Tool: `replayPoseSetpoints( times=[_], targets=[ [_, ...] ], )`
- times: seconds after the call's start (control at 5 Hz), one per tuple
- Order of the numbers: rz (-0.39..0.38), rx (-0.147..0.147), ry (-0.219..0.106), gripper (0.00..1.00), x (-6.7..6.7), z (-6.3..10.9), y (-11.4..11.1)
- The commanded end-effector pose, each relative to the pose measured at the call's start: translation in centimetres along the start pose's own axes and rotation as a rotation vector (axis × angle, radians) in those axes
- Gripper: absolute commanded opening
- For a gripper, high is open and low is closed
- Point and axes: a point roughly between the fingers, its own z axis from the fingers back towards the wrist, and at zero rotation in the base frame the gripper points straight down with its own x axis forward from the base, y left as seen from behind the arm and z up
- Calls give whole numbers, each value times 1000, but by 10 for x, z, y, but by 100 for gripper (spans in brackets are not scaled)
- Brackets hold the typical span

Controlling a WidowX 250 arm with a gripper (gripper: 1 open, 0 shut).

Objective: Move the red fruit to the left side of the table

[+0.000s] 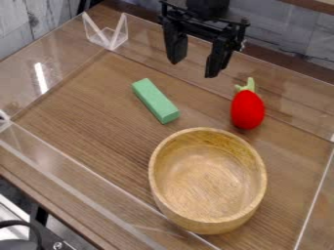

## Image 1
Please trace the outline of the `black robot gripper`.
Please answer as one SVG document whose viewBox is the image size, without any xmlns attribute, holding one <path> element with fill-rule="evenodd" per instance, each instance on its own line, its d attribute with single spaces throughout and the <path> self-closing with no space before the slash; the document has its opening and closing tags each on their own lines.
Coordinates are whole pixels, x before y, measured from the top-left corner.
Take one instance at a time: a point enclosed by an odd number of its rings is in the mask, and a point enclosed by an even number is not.
<svg viewBox="0 0 334 250">
<path fill-rule="evenodd" d="M 249 20 L 229 13 L 229 0 L 185 0 L 185 6 L 172 0 L 158 2 L 158 21 L 169 63 L 176 64 L 185 58 L 188 36 L 193 36 L 212 43 L 204 77 L 216 77 L 227 67 L 232 52 L 244 47 Z"/>
</svg>

